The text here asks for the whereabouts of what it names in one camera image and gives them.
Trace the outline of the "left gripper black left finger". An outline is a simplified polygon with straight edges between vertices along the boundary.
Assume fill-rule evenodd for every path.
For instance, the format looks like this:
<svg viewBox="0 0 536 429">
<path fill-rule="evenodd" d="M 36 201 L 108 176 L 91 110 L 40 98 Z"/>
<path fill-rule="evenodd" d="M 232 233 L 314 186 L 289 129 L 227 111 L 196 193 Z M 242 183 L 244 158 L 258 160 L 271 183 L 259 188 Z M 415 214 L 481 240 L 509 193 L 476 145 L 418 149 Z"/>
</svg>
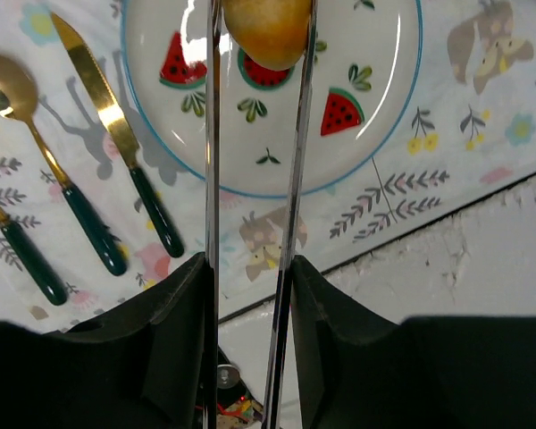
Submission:
<svg viewBox="0 0 536 429">
<path fill-rule="evenodd" d="M 0 322 L 0 428 L 189 428 L 204 342 L 203 255 L 68 332 Z"/>
</svg>

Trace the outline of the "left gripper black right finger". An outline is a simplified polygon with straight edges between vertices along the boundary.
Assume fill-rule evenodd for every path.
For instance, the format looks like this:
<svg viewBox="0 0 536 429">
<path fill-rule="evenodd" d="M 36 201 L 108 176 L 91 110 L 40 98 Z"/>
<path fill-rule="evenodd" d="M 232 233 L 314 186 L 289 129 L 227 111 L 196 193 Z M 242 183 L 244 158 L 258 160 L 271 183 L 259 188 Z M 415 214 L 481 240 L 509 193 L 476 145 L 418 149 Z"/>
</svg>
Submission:
<svg viewBox="0 0 536 429">
<path fill-rule="evenodd" d="M 292 263 L 306 428 L 536 428 L 536 316 L 422 315 L 400 324 Z"/>
</svg>

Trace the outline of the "silver metal tongs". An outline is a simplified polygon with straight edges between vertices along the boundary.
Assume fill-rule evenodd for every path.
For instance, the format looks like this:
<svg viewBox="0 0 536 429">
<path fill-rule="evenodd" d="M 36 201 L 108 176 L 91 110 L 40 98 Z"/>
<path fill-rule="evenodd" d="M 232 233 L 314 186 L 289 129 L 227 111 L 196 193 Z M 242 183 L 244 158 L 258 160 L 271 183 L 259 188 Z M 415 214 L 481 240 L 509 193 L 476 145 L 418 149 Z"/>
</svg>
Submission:
<svg viewBox="0 0 536 429">
<path fill-rule="evenodd" d="M 312 101 L 312 77 L 316 42 L 318 3 L 311 4 L 309 26 L 306 29 L 301 84 L 299 91 L 295 148 L 289 176 L 287 196 L 288 213 L 282 237 L 281 260 L 279 264 L 276 299 L 272 320 L 272 337 L 268 359 L 264 394 L 263 428 L 278 428 L 281 423 L 281 394 L 289 328 L 289 306 L 292 294 L 291 263 L 295 255 L 298 214 L 309 131 Z M 204 411 L 203 425 L 215 428 L 218 383 L 218 324 L 219 324 L 219 224 L 220 224 L 220 126 L 221 126 L 221 60 L 219 43 L 221 37 L 221 3 L 211 1 L 207 11 L 207 75 L 205 114 L 205 261 L 209 291 L 205 294 L 205 348 L 204 371 Z"/>
</svg>

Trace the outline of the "small striped bread loaf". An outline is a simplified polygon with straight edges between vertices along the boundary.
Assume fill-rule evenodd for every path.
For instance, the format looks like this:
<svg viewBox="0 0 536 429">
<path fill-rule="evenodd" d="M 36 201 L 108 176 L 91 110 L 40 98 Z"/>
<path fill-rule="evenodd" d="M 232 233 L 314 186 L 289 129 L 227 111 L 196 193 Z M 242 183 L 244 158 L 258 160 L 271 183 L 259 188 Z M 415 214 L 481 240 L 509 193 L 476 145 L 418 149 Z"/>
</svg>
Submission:
<svg viewBox="0 0 536 429">
<path fill-rule="evenodd" d="M 226 0 L 224 22 L 238 45 L 272 71 L 294 66 L 307 44 L 313 3 L 306 0 Z"/>
</svg>

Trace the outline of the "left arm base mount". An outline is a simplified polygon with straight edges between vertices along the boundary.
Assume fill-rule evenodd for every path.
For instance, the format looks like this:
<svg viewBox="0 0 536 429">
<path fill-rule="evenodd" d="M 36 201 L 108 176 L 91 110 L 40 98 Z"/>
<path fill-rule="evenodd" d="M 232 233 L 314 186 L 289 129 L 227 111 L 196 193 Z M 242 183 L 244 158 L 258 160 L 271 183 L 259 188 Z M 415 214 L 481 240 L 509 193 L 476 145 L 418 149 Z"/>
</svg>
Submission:
<svg viewBox="0 0 536 429">
<path fill-rule="evenodd" d="M 218 349 L 217 428 L 251 428 L 262 423 L 263 405 L 253 396 L 238 367 Z"/>
</svg>

